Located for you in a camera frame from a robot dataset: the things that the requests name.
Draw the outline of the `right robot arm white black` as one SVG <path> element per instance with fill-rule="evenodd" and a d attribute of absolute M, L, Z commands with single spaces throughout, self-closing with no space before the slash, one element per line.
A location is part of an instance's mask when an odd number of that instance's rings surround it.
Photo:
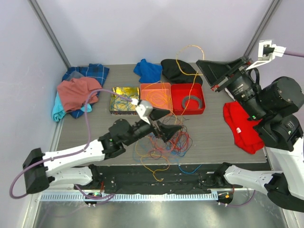
<path fill-rule="evenodd" d="M 304 104 L 300 85 L 282 76 L 262 88 L 259 71 L 247 57 L 231 62 L 198 60 L 196 64 L 213 91 L 227 89 L 249 120 L 258 121 L 254 130 L 282 170 L 260 173 L 225 162 L 215 171 L 216 185 L 251 188 L 283 209 L 303 212 L 304 132 L 295 116 Z"/>

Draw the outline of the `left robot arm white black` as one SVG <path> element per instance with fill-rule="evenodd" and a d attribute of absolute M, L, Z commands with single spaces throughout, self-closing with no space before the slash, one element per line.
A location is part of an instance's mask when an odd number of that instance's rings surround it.
<path fill-rule="evenodd" d="M 82 165 L 115 158 L 126 151 L 125 146 L 151 133 L 166 143 L 182 129 L 181 125 L 167 125 L 159 120 L 168 114 L 168 110 L 154 108 L 147 117 L 134 124 L 120 118 L 109 127 L 108 133 L 78 147 L 56 152 L 33 149 L 22 165 L 26 193 L 39 193 L 60 184 L 86 185 L 92 190 L 97 189 L 101 177 L 94 168 Z"/>

